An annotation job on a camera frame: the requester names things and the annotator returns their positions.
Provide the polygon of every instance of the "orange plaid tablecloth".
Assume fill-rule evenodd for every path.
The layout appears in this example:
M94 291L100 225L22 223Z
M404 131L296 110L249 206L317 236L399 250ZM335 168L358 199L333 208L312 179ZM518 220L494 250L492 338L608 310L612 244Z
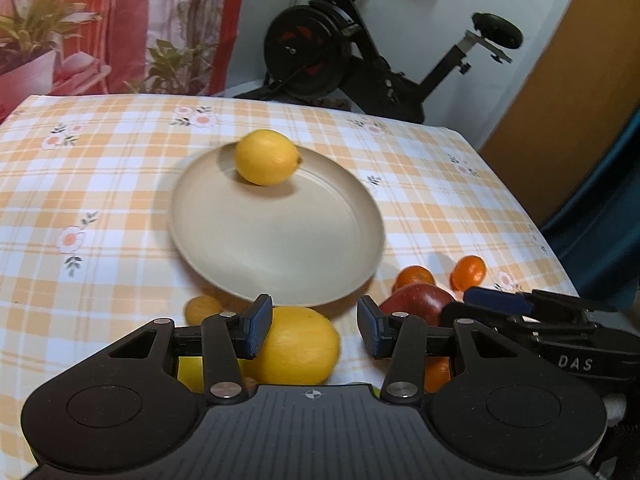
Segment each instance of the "orange plaid tablecloth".
M184 323L184 303L206 285L172 249L172 186L197 151L256 128L336 160L370 190L386 227L384 260L369 291L375 300L411 264L426 266L448 288L466 254L487 263L484 286L575 293L521 206L451 130L219 98L34 96L0 126L3 478L33 465L19 429L32 390L150 319ZM380 386L354 309L333 313L332 321L342 354L330 381Z

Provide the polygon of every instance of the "white wall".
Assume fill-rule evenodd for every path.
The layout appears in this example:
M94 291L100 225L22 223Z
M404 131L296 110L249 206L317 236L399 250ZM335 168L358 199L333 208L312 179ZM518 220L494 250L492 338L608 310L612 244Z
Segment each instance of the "white wall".
M265 65L262 56L264 36L271 21L290 5L292 0L242 1L238 37L226 76L227 88L256 79L261 80L264 77Z
M359 0L358 7L393 69L418 81L472 28L474 12L498 14L520 28L525 43L508 52L511 65L497 64L476 46L467 59L472 69L465 76L450 74L425 102L428 124L457 130L479 148L521 88L569 1Z

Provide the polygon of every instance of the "red apple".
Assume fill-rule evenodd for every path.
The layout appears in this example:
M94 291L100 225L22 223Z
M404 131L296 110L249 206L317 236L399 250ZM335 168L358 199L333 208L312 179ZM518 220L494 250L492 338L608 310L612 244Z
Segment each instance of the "red apple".
M380 305L385 314L407 312L421 317L430 326L440 324L440 313L453 296L431 283L411 283L396 290Z

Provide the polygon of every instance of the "orange door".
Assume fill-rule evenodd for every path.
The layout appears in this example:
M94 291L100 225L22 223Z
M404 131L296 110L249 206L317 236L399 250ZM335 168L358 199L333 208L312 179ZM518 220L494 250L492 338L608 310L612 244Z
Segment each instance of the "orange door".
M640 0L572 0L480 154L540 224L640 100Z

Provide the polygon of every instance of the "bike seat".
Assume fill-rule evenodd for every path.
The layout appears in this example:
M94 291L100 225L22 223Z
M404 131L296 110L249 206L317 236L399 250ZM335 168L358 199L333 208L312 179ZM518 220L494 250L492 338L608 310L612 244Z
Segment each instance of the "bike seat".
M500 16L486 12L476 12L471 20L483 38L504 48L519 48L522 44L520 29Z

